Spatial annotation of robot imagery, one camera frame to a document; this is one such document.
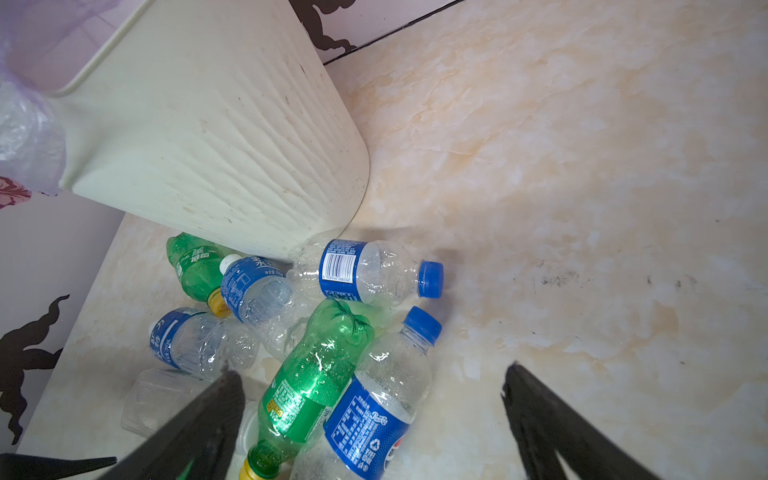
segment sprite bottle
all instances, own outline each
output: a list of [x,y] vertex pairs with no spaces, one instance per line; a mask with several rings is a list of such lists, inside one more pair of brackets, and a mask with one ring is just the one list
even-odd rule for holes
[[310,433],[330,416],[374,337],[364,316],[342,300],[326,299],[306,324],[259,403],[259,441],[251,447],[240,480],[270,480],[295,457]]
[[228,316],[230,309],[221,296],[223,275],[219,263],[234,250],[188,233],[169,238],[165,250],[184,292],[193,300],[207,303],[214,315]]

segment plastic bag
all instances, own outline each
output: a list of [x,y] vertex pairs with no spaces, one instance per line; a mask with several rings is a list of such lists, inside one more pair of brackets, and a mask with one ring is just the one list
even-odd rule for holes
[[61,191],[64,128],[24,71],[87,20],[121,0],[0,1],[0,177],[48,195]]

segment blue bottle cap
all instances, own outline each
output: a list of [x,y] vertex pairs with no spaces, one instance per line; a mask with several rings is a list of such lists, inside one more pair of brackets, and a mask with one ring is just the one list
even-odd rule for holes
[[442,325],[440,325],[440,322],[435,320],[432,315],[429,315],[427,312],[418,308],[417,306],[411,308],[411,311],[408,312],[406,320],[403,322],[403,324],[414,332],[418,333],[420,336],[424,337],[424,339],[427,342],[430,342],[433,346],[435,345],[435,341],[437,340],[437,337],[440,336],[440,332],[442,331]]
[[422,298],[440,298],[442,296],[442,263],[422,261],[419,268],[419,296]]

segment plastic bottle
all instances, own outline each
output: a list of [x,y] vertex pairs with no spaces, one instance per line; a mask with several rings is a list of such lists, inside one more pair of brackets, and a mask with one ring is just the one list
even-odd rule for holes
[[327,296],[393,308],[412,293],[442,295],[442,263],[414,261],[405,247],[383,240],[327,240],[321,233],[289,255],[288,280],[311,299]]
[[318,302],[294,292],[283,273],[265,258],[231,254],[219,267],[227,305],[253,329],[267,352],[282,362],[301,340]]
[[339,405],[293,463],[291,480],[381,478],[429,392],[427,350],[441,330],[413,307],[400,333],[371,343]]
[[364,316],[343,301],[324,300],[306,335],[288,355],[259,404],[259,442],[248,452],[241,479],[270,480],[296,456],[307,437],[333,410],[360,354],[373,339]]
[[[125,399],[120,425],[148,439],[209,385],[209,380],[199,379],[181,370],[144,370],[136,378],[136,383]],[[258,441],[258,407],[258,402],[245,403],[235,441],[235,453],[238,455],[246,455],[248,448]]]
[[248,369],[259,350],[242,323],[192,308],[175,309],[152,322],[149,339],[158,359],[207,380],[218,378],[225,366]]
[[228,316],[230,309],[221,297],[219,263],[233,250],[188,233],[169,238],[165,250],[184,292],[207,303],[214,315]]

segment water bottle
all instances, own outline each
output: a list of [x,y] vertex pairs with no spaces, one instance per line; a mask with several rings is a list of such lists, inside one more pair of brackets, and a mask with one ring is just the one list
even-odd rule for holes
[[151,323],[149,339],[158,359],[207,380],[218,378],[225,366],[248,369],[259,349],[242,323],[192,308],[175,309]]
[[[120,425],[148,439],[209,385],[210,381],[181,370],[144,370],[125,399]],[[258,407],[258,402],[245,403],[235,441],[238,455],[246,455],[248,448],[259,439]]]
[[349,388],[293,463],[291,480],[378,480],[432,384],[427,350],[442,327],[413,307],[400,333],[373,341]]
[[219,268],[221,292],[235,317],[253,329],[271,356],[285,360],[304,335],[317,302],[294,292],[267,259],[231,254]]
[[327,239],[316,235],[289,255],[288,280],[311,299],[327,296],[393,308],[412,293],[442,295],[442,263],[417,262],[405,247],[383,240]]

